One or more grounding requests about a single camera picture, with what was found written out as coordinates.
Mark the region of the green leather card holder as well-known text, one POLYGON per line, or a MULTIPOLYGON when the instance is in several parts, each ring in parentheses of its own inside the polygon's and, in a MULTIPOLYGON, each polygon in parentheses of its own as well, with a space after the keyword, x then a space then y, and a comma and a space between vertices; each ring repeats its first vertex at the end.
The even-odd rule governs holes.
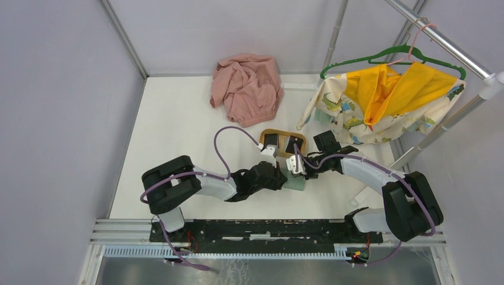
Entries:
POLYGON ((286 168, 286 163, 279 166, 279 186, 281 189, 291 189, 303 191, 305 188, 305 179, 303 176, 292 176, 286 168))

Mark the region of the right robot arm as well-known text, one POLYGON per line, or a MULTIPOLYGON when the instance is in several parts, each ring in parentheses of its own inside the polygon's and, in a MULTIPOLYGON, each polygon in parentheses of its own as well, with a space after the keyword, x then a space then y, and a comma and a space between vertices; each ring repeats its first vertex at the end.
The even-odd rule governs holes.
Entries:
POLYGON ((318 155, 304 156, 295 146, 288 159, 289 171, 304 179, 334 171, 349 176, 377 192, 383 207, 363 207, 346 215, 345 238, 359 242, 367 233, 391 233, 402 242, 417 236, 431 236, 444 215, 427 178, 420 172, 404 173, 365 158, 357 148, 341 146, 326 131, 314 137, 318 155))

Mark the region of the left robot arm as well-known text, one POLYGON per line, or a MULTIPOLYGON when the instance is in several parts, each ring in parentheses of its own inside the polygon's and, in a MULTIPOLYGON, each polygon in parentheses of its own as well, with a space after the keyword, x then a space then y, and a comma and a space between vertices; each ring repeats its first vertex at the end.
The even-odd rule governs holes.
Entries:
POLYGON ((173 242, 185 238, 187 227, 180 205, 194 195, 205 195, 226 202, 241 202, 262 189, 282 189, 288 178, 278 163, 261 161, 251 169, 231 173, 229 178, 204 171, 189 156, 179 156, 145 172, 140 201, 149 206, 173 242))

